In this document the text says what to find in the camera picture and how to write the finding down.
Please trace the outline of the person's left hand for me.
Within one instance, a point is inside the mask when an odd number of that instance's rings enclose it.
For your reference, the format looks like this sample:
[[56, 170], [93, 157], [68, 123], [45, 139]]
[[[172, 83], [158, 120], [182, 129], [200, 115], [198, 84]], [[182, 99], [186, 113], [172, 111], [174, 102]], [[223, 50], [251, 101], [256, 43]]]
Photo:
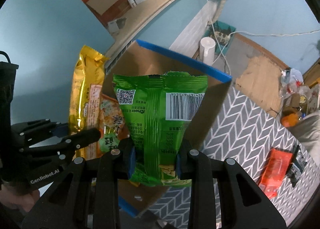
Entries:
[[1, 204], [10, 209], [23, 209], [29, 212], [40, 198], [40, 191], [37, 189], [26, 195], [19, 195], [13, 189], [1, 185]]

